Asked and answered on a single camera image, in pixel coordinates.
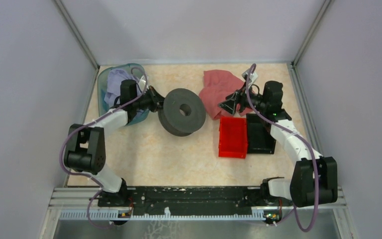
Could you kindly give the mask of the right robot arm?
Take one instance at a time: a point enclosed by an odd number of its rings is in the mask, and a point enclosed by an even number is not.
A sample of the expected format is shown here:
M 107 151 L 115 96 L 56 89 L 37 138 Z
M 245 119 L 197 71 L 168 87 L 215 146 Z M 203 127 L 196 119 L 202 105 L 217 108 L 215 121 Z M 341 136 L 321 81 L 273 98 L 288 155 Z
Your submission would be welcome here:
M 268 81 L 262 94 L 255 94 L 244 84 L 227 96 L 219 107 L 230 114 L 253 109 L 270 136 L 279 143 L 293 161 L 291 179 L 283 177 L 263 180 L 261 201 L 273 205 L 279 198 L 293 202 L 296 207 L 334 203 L 338 199 L 337 162 L 316 151 L 296 129 L 283 108 L 283 84 Z

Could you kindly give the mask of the black plastic bin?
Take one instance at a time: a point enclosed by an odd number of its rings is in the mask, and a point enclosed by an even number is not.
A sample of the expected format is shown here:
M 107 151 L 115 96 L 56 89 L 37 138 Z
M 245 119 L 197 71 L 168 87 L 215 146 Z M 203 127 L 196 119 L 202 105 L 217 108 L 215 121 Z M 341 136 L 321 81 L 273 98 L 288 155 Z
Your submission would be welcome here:
M 266 130 L 264 121 L 256 114 L 246 114 L 247 153 L 274 154 L 276 140 Z

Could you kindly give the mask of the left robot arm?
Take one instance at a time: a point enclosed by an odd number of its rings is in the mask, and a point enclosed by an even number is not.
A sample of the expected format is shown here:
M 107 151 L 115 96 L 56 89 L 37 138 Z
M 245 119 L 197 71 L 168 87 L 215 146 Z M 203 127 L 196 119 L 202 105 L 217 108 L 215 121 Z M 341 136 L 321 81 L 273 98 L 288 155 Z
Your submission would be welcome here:
M 106 163 L 105 140 L 128 125 L 138 111 L 157 112 L 164 97 L 145 81 L 124 80 L 113 106 L 98 119 L 87 124 L 73 124 L 60 151 L 60 164 L 71 175 L 86 176 L 95 181 L 117 206 L 129 200 L 126 182 Z

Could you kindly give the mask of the red plastic bin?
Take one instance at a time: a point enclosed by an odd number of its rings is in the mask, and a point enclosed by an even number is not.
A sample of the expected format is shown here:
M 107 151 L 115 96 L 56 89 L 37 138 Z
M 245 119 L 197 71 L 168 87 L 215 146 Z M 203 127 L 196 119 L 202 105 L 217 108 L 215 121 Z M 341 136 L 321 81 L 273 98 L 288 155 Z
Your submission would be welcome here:
M 247 147 L 247 120 L 245 118 L 221 117 L 218 156 L 245 159 Z

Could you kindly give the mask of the black cable spool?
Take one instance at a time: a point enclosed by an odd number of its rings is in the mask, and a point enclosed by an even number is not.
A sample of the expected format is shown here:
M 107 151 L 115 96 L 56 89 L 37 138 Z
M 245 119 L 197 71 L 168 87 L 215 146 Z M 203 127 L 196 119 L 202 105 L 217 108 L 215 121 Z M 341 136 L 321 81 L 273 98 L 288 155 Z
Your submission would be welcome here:
M 174 136 L 185 137 L 201 129 L 206 120 L 200 97 L 185 88 L 170 91 L 158 111 L 162 127 Z

